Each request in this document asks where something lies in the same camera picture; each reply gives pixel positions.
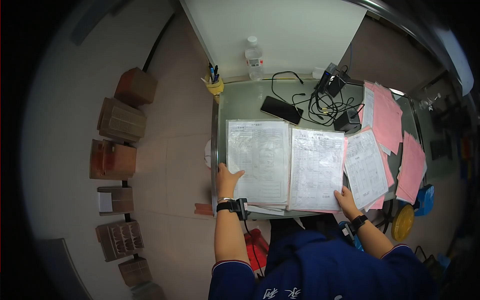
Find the pen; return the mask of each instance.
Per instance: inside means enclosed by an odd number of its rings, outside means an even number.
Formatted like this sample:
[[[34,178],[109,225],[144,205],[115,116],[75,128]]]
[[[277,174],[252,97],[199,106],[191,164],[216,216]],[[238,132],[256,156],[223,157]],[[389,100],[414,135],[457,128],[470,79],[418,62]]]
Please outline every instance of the pen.
[[[213,68],[210,68],[210,73],[212,75],[212,83],[213,83],[213,81],[215,79],[215,73],[213,72]]]

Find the blue shirt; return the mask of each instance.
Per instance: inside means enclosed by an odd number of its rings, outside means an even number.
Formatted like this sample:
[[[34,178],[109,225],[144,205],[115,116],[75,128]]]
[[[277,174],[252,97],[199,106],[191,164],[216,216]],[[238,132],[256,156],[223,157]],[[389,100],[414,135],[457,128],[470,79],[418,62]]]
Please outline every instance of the blue shirt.
[[[432,299],[435,284],[412,250],[395,246],[381,259],[342,239],[304,230],[269,249],[265,278],[256,283],[241,261],[214,265],[210,300],[216,299]]]

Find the hand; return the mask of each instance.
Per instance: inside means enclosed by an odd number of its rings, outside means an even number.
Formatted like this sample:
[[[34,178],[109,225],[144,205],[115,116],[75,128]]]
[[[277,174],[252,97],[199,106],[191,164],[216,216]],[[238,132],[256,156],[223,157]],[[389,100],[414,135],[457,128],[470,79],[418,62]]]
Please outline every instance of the hand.
[[[237,185],[237,181],[243,174],[245,174],[245,171],[238,171],[237,173],[232,174],[224,163],[218,164],[218,174],[216,176],[218,197],[233,198],[233,190]]]
[[[356,217],[362,215],[360,210],[358,210],[357,206],[355,205],[352,192],[350,192],[346,186],[342,187],[341,194],[339,191],[334,191],[333,194],[335,195],[338,204],[342,208],[344,215],[350,220],[350,222]]]

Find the pen holder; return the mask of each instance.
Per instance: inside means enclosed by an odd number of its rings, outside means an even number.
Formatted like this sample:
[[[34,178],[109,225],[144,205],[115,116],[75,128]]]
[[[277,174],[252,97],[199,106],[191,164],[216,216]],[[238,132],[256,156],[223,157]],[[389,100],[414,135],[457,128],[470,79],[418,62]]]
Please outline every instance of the pen holder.
[[[205,80],[208,81],[208,78],[210,78],[210,75],[205,76]],[[218,96],[221,92],[223,92],[223,81],[222,77],[218,77],[218,81],[214,84],[205,84],[207,87],[207,90],[212,93],[214,96]]]

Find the red stool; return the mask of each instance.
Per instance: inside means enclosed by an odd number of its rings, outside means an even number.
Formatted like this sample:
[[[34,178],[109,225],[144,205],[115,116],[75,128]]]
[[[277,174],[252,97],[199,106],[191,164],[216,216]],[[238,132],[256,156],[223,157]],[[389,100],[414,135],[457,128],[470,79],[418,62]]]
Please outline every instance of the red stool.
[[[262,237],[262,233],[259,229],[255,228],[253,230],[250,230],[250,233],[252,234],[252,236],[250,236],[250,234],[248,233],[245,233],[244,235],[245,244],[247,244],[247,254],[248,259],[250,260],[250,266],[252,266],[253,271],[256,271],[267,265],[268,243]],[[258,263],[255,259],[255,255],[253,254],[253,249],[255,249]]]

